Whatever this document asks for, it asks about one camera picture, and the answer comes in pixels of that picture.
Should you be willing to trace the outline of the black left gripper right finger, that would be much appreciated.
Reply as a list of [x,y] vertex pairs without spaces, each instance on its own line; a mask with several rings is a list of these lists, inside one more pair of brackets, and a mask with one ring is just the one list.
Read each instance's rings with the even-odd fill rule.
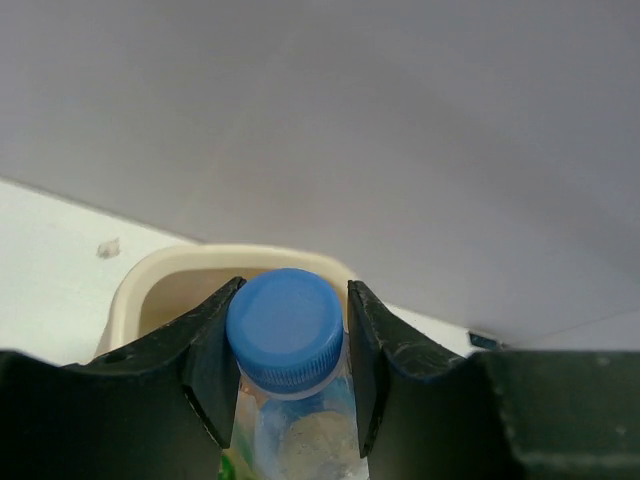
[[373,479],[635,479],[639,356],[463,357],[348,285],[360,454]]

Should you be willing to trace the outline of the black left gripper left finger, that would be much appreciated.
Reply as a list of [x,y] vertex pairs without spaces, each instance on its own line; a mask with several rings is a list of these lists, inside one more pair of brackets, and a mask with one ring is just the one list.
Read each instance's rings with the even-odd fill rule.
[[235,277],[191,311],[80,365],[1,355],[5,479],[214,479],[239,369],[225,333]]

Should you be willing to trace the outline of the green plastic bottle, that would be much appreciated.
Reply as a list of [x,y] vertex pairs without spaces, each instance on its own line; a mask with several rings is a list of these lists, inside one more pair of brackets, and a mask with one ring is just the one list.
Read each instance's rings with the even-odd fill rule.
[[237,471],[231,457],[223,452],[220,458],[218,480],[236,480]]

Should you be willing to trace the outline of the blue label water bottle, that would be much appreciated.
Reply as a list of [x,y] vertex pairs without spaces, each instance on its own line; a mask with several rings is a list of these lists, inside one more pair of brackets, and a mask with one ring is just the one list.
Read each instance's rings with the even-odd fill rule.
[[234,296],[226,334],[240,374],[236,424],[260,479],[366,479],[343,309],[320,276],[282,268]]

